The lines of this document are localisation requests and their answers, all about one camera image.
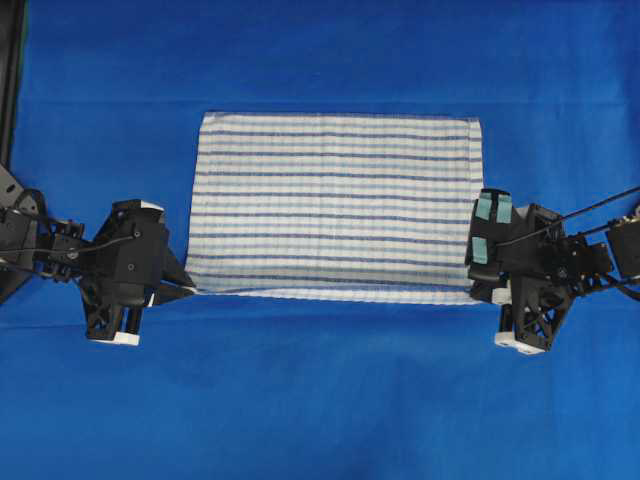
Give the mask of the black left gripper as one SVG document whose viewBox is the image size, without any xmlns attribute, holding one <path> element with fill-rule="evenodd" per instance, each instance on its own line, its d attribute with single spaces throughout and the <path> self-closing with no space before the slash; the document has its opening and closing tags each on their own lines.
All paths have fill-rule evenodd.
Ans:
<svg viewBox="0 0 640 480">
<path fill-rule="evenodd" d="M 164 209 L 156 204 L 115 203 L 92 246 L 83 256 L 88 270 L 79 280 L 90 341 L 136 346 L 145 308 L 196 294 L 193 280 L 167 247 Z M 161 278 L 171 284 L 160 284 Z"/>
</svg>

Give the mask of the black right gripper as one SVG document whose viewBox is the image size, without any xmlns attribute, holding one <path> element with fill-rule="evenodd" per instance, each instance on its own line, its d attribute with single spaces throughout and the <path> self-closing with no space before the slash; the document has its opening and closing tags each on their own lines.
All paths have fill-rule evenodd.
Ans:
<svg viewBox="0 0 640 480">
<path fill-rule="evenodd" d="M 470 296 L 501 305 L 499 347 L 525 355 L 550 351 L 572 306 L 569 288 L 553 282 L 545 251 L 564 237 L 563 226 L 551 225 L 559 218 L 535 204 L 514 209 L 511 194 L 498 189 L 483 188 L 474 203 L 465 256 L 468 278 L 477 281 Z M 501 273 L 505 286 L 486 284 L 500 283 Z"/>
</svg>

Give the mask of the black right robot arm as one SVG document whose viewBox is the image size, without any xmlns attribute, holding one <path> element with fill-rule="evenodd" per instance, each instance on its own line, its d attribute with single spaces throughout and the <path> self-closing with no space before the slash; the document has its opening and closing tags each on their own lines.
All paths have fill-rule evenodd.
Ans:
<svg viewBox="0 0 640 480">
<path fill-rule="evenodd" d="M 564 216 L 482 189 L 465 257 L 472 299 L 501 308 L 494 342 L 526 355 L 547 352 L 578 297 L 616 289 L 637 300 L 639 216 L 566 233 Z"/>
</svg>

